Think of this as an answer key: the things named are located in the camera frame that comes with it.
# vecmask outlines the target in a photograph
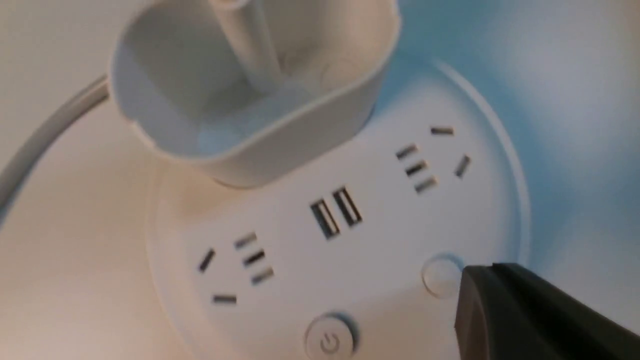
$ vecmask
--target white power strip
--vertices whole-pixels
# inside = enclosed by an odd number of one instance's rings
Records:
[[[354,359],[456,359],[457,294],[428,291],[425,264],[526,264],[529,199],[499,119],[447,65],[393,64],[414,76],[365,129],[274,183],[158,172],[149,260],[197,359],[316,360],[305,336],[325,314]]]

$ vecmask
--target power cord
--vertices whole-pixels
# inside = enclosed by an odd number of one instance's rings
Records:
[[[40,156],[77,119],[108,98],[107,76],[102,75],[60,106],[20,147],[0,174],[0,224],[20,184]]]

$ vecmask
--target usb port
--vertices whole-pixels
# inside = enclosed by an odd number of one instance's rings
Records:
[[[314,213],[316,217],[316,221],[318,225],[320,225],[320,229],[324,233],[324,237],[329,240],[334,236],[340,234],[340,229],[338,229],[338,225],[335,224],[335,220],[329,211],[329,208],[326,206],[324,200],[319,200],[311,205],[311,211]]]
[[[342,212],[342,215],[347,221],[349,227],[353,227],[354,225],[362,222],[360,212],[353,203],[353,200],[351,199],[351,196],[349,196],[349,192],[346,188],[341,188],[334,192],[333,198],[335,199],[336,204],[338,204],[338,208],[340,208],[340,211]]]

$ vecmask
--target white plug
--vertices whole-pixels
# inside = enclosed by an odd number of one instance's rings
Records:
[[[246,188],[358,133],[398,40],[396,0],[211,1],[218,18],[205,0],[150,4],[118,39],[110,92],[145,144]]]

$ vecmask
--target electrical outlet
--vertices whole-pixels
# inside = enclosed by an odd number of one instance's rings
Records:
[[[362,359],[455,358],[456,299],[432,297],[422,269],[439,254],[526,263],[529,200],[484,99],[448,67],[414,70],[355,139],[267,186],[222,196],[159,173],[151,268],[197,358],[301,359],[301,329],[334,312],[358,324]]]

